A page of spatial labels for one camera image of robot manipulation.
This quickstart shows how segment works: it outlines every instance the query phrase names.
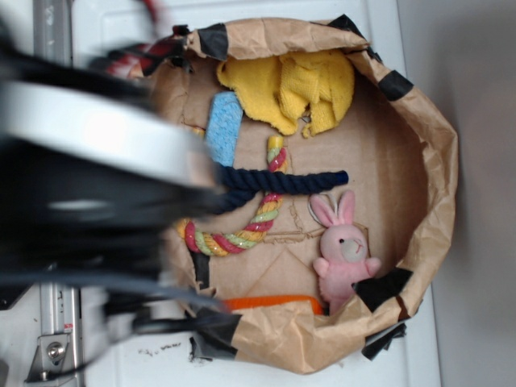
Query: blue sponge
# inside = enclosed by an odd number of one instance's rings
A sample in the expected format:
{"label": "blue sponge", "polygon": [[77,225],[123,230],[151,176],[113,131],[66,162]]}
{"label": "blue sponge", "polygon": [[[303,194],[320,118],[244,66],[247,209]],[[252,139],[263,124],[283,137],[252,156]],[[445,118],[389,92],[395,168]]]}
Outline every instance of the blue sponge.
{"label": "blue sponge", "polygon": [[205,141],[215,162],[233,166],[243,110],[236,94],[224,91],[213,97]]}

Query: screw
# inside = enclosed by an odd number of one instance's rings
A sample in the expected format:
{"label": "screw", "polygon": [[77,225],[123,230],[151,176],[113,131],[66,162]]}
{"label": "screw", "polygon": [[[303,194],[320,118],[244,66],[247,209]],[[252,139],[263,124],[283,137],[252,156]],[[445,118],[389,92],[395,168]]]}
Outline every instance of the screw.
{"label": "screw", "polygon": [[65,350],[64,350],[63,346],[61,345],[61,343],[58,343],[58,342],[51,343],[47,347],[47,355],[50,359],[52,359],[54,361],[59,361],[63,357],[65,357],[64,353],[65,353]]}

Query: bunny ear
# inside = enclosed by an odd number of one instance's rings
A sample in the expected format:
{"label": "bunny ear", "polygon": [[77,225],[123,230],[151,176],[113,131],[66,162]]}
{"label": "bunny ear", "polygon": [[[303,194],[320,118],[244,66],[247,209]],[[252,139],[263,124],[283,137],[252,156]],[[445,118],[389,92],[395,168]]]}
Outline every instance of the bunny ear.
{"label": "bunny ear", "polygon": [[308,209],[314,219],[321,223],[324,227],[331,227],[339,224],[339,219],[335,213],[335,209],[332,209],[330,205],[323,199],[322,195],[312,195],[308,201]]}
{"label": "bunny ear", "polygon": [[337,216],[341,224],[353,224],[355,218],[355,193],[346,191],[340,198]]}

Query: plush toy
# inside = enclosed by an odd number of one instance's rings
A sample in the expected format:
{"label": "plush toy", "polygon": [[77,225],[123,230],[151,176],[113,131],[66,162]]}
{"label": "plush toy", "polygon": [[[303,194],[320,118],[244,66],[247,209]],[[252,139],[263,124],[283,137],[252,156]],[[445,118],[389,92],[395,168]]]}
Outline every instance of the plush toy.
{"label": "plush toy", "polygon": [[312,195],[309,208],[315,220],[328,227],[321,236],[322,258],[314,261],[322,298],[330,304],[330,314],[355,293],[352,284],[374,277],[381,266],[378,258],[367,258],[368,244],[362,231],[353,225],[355,194],[346,191],[334,209],[322,195]]}

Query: navy blue rope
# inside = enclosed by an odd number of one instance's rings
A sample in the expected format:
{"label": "navy blue rope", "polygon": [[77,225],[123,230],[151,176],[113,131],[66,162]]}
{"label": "navy blue rope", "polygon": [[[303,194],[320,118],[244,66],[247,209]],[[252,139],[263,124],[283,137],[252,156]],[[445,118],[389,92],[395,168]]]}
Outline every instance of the navy blue rope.
{"label": "navy blue rope", "polygon": [[212,211],[213,214],[233,211],[245,205],[261,190],[278,194],[311,195],[328,191],[349,181],[345,171],[298,176],[267,170],[234,169],[222,165],[219,165],[219,170],[222,183],[230,191],[219,196],[218,206]]}
{"label": "navy blue rope", "polygon": [[277,194],[310,195],[328,191],[336,185],[347,184],[345,171],[287,175],[267,170],[222,167],[222,182],[230,189],[270,191]]}

